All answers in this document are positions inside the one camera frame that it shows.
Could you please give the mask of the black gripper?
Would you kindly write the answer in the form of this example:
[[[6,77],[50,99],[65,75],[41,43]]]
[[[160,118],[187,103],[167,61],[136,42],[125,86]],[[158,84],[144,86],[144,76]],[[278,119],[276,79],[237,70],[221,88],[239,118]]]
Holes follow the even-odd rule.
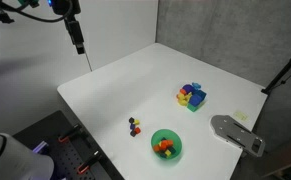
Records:
[[[81,31],[80,24],[77,20],[65,19],[65,27],[69,33],[72,44],[75,46],[78,54],[84,54],[84,38]]]

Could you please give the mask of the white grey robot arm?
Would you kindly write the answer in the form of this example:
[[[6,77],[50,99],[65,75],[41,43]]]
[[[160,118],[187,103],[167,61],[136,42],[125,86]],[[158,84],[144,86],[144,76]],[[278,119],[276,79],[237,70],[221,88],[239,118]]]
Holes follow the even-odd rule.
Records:
[[[0,21],[7,24],[13,22],[7,11],[44,23],[64,21],[77,53],[85,54],[82,30],[75,18],[81,12],[79,0],[48,0],[48,4],[59,18],[43,19],[25,13],[24,9],[28,5],[38,5],[37,0],[24,0],[20,7],[13,7],[0,0]],[[11,135],[0,133],[0,180],[50,180],[54,167],[50,156],[38,154]]]

